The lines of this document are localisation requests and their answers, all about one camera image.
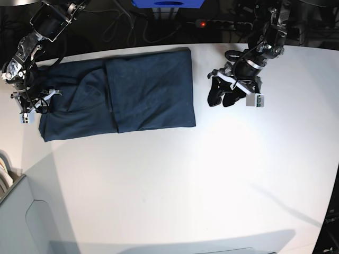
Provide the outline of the white slats at left edge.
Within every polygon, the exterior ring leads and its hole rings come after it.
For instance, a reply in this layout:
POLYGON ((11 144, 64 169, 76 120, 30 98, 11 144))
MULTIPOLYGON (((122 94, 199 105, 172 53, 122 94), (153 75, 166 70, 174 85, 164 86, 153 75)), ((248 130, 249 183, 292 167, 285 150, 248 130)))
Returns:
POLYGON ((21 175, 22 170, 12 167, 9 156, 5 151, 1 150, 1 198, 21 175))

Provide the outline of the grey bin at table corner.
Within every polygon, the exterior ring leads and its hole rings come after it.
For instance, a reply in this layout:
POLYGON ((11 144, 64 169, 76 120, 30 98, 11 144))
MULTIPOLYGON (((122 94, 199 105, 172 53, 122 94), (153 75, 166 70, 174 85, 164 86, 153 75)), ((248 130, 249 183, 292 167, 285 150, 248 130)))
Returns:
POLYGON ((50 212, 34 199, 26 175, 1 198, 1 253, 55 253, 47 230, 50 212))

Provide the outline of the blue box with oval hole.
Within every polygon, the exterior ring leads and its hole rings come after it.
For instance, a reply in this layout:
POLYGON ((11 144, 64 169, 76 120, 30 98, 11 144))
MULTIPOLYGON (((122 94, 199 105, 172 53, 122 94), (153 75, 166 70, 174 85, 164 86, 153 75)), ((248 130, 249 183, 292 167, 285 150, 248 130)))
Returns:
POLYGON ((133 0, 137 8, 200 8, 204 0, 133 0))

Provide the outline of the dark blue T-shirt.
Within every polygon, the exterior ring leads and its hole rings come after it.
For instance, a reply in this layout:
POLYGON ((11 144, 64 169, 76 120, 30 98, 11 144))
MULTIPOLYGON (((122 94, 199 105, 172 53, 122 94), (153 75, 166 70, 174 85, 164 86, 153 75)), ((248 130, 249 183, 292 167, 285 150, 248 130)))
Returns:
POLYGON ((46 142, 196 125, 188 48, 62 63, 42 85, 61 91, 40 118, 46 142))

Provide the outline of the black power strip red light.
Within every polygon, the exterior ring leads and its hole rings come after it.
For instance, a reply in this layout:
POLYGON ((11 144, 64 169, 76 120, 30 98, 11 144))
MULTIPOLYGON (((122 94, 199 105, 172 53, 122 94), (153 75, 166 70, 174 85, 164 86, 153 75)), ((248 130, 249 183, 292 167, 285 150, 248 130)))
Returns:
POLYGON ((251 29, 252 23, 242 21, 223 21, 223 20, 196 20, 195 26, 198 28, 220 29, 220 30, 241 30, 251 29))

